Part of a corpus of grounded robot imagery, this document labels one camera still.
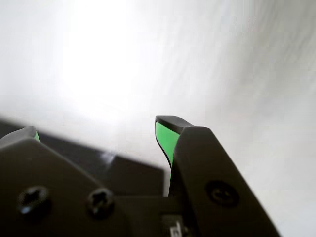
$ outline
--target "black plastic part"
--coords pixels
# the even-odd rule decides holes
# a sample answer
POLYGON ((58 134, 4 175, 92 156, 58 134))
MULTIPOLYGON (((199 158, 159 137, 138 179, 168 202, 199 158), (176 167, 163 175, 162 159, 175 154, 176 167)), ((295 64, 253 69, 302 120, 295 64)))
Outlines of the black plastic part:
MULTIPOLYGON (((0 122, 0 138, 21 128, 23 127, 2 121, 0 122)), ((38 134, 42 144, 49 146, 84 169, 115 195, 161 196, 163 194, 164 172, 161 169, 135 163, 110 152, 61 140, 40 131, 38 134)))
POLYGON ((156 122, 159 122, 161 125, 178 134, 180 134, 185 127, 193 127, 192 124, 188 123, 184 119, 171 115, 157 115, 156 122))
POLYGON ((175 187, 182 187, 182 196, 191 207, 201 236, 279 236, 210 129, 187 127, 182 131, 175 147, 173 167, 178 183, 172 183, 171 192, 175 187), (227 187, 230 187, 228 192, 237 193, 237 196, 232 194, 238 197, 237 203, 233 200, 231 205, 219 205, 218 200, 211 200, 208 188, 227 187))
MULTIPOLYGON (((89 203, 91 195, 104 188, 103 183, 34 139, 0 149, 0 188, 5 190, 0 192, 1 231, 5 236, 166 236, 168 226, 179 220, 181 229, 189 230, 188 236, 279 236, 214 134, 205 127, 182 128, 169 197, 111 194, 110 203, 115 205, 98 220, 87 214, 87 197, 89 203), (39 221, 29 222, 16 211, 16 200, 35 185, 49 191, 52 208, 39 221)), ((126 188, 126 177, 133 177, 126 175, 130 164, 119 162, 113 169, 118 189, 126 188)), ((148 174, 142 173, 146 167, 136 162, 133 166, 146 179, 148 174)), ((90 203, 96 206, 105 199, 94 198, 90 203)))

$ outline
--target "green stripe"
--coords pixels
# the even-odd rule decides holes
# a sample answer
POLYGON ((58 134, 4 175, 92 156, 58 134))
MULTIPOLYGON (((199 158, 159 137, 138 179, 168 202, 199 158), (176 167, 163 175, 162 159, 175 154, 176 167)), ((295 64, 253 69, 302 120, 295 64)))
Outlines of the green stripe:
POLYGON ((40 142, 40 137, 38 135, 38 132, 36 132, 35 136, 34 136, 34 139, 38 142, 40 142))
POLYGON ((167 158, 170 161, 172 166, 173 163, 173 152, 174 148, 177 144, 179 134, 166 128, 165 126, 161 125, 160 123, 156 122, 156 138, 159 142, 161 148, 167 155, 167 158))

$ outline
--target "metal component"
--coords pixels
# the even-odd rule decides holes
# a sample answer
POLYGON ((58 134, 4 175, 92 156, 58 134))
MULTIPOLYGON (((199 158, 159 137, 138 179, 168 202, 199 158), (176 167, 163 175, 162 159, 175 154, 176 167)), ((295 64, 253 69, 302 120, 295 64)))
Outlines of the metal component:
POLYGON ((104 219, 114 207, 112 193, 108 189, 96 189, 88 196, 87 210, 93 218, 104 219))
POLYGON ((170 228, 171 237, 182 237, 181 226, 180 223, 177 222, 176 226, 170 228))
POLYGON ((49 204, 48 189, 43 186, 34 186, 19 195, 17 210, 23 216, 40 217, 42 214, 46 214, 49 204))
POLYGON ((238 204, 237 191, 223 181, 211 181, 205 188, 210 199, 218 205, 235 206, 238 204))

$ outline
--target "screw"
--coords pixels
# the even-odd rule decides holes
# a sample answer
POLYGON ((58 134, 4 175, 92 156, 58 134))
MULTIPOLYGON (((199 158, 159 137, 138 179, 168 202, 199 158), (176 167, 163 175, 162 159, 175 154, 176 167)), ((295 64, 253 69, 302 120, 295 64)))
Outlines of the screw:
POLYGON ((109 216, 114 207, 113 196, 108 189, 92 191, 87 200, 87 210, 95 219, 104 219, 109 216))
POLYGON ((210 199, 218 205, 231 207, 238 204, 237 191, 223 181, 211 181, 205 189, 210 199))
POLYGON ((30 187, 18 197, 17 210, 25 217, 41 217, 49 207, 49 192, 43 186, 30 187))

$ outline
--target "white surface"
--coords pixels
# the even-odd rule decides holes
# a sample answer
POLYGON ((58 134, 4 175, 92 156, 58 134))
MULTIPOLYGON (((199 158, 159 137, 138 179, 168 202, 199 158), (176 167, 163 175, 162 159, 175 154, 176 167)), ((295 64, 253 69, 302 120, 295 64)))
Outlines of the white surface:
POLYGON ((316 236, 314 1, 0 0, 0 115, 168 169, 210 127, 287 237, 316 236))

